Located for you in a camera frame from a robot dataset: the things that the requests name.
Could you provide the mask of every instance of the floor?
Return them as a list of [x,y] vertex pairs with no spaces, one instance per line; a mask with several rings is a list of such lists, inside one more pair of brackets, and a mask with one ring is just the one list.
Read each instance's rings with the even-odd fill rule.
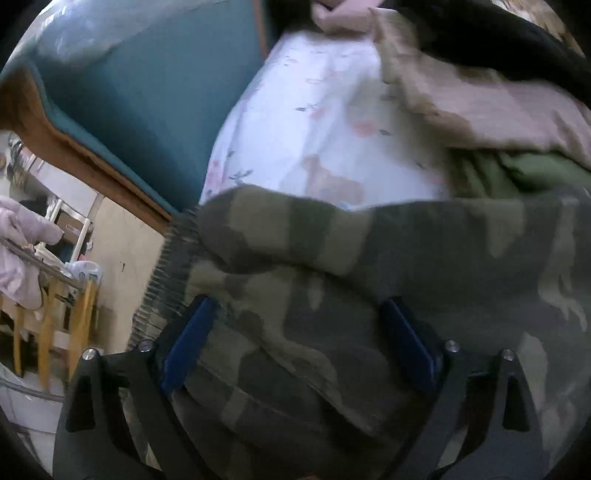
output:
[[[0,379],[33,390],[41,390],[37,375],[26,372],[24,377],[20,378],[1,364]],[[64,394],[64,386],[57,378],[51,379],[50,393]],[[7,388],[0,388],[0,406],[31,453],[45,470],[51,472],[53,446],[61,403],[41,400]]]
[[96,341],[107,353],[122,352],[164,237],[107,198],[98,209],[94,226],[92,249],[86,257],[104,270]]

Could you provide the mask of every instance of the green fabric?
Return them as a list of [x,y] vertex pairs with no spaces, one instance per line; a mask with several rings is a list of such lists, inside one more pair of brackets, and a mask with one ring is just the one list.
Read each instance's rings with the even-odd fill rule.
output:
[[591,190],[591,172],[559,153],[450,153],[452,185],[459,197],[511,198],[565,185]]

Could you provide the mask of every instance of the blue plastic piece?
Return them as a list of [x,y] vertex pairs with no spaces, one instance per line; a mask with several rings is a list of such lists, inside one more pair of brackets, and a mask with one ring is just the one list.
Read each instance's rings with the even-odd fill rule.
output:
[[205,297],[168,351],[161,367],[160,388],[165,395],[183,386],[207,341],[215,313],[216,302]]
[[431,395],[436,392],[443,366],[443,353],[433,346],[431,338],[423,339],[417,322],[400,301],[389,299],[380,315],[398,364],[413,387]]

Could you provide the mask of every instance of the cardboard box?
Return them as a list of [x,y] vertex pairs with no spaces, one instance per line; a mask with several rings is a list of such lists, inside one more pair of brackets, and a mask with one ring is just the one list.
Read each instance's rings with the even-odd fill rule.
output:
[[64,236],[62,238],[66,242],[76,245],[80,232],[82,231],[82,223],[72,218],[66,212],[60,212],[56,224],[64,230]]

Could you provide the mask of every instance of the beige fabric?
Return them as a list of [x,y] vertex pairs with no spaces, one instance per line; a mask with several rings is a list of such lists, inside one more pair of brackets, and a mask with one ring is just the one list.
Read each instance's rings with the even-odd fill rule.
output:
[[419,50],[414,26],[401,14],[372,15],[384,82],[400,84],[408,107],[446,146],[558,151],[591,169],[591,112],[567,92],[437,60]]

